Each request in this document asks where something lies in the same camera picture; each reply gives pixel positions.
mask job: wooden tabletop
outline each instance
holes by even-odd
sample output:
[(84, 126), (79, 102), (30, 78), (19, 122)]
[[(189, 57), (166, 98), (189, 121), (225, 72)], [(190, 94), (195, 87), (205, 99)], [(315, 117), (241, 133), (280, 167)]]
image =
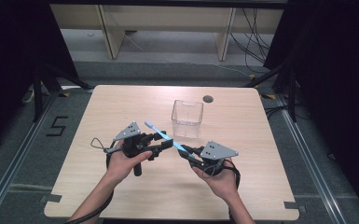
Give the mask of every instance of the wooden tabletop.
[[(204, 103), (205, 95), (212, 96)], [(197, 139), (173, 136), (174, 100), (204, 103)], [(242, 178), (239, 193), (254, 219), (295, 220), (298, 210), (259, 95), (254, 89), (166, 86), (98, 86), (83, 115), (53, 195), (48, 217), (69, 217), (89, 195), (105, 168), (105, 154), (90, 145), (97, 137), (105, 147), (136, 121), (142, 133), (150, 120), (179, 144), (205, 146), (213, 140), (240, 153), (233, 161)], [(115, 189), (101, 217), (140, 219), (228, 219), (228, 207), (190, 169), (172, 147), (154, 161), (142, 162), (143, 174), (130, 174)]]

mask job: hand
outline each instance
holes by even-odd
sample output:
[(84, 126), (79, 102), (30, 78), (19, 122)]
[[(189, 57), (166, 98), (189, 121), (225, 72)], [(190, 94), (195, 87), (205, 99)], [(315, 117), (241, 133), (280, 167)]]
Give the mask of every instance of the hand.
[(151, 151), (141, 153), (133, 158), (128, 158), (123, 151), (114, 152), (110, 158), (109, 167), (106, 174), (109, 178), (112, 178), (116, 184), (125, 179), (131, 169), (138, 163), (147, 160), (152, 155)]
[[(223, 165), (233, 167), (233, 165), (228, 162), (231, 161), (231, 158), (226, 158), (226, 160), (227, 161), (225, 161)], [(227, 200), (230, 196), (238, 194), (237, 186), (235, 183), (235, 175), (231, 170), (223, 169), (220, 174), (209, 176), (205, 174), (200, 168), (194, 166), (192, 169), (199, 178), (208, 184), (212, 192), (217, 197), (223, 200)]]

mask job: transparent box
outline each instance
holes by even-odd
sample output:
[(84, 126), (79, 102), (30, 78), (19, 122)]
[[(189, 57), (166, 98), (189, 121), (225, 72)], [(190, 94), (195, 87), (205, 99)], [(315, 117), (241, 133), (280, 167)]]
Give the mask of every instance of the transparent box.
[(173, 135), (197, 138), (202, 122), (203, 103), (175, 100), (173, 104)]

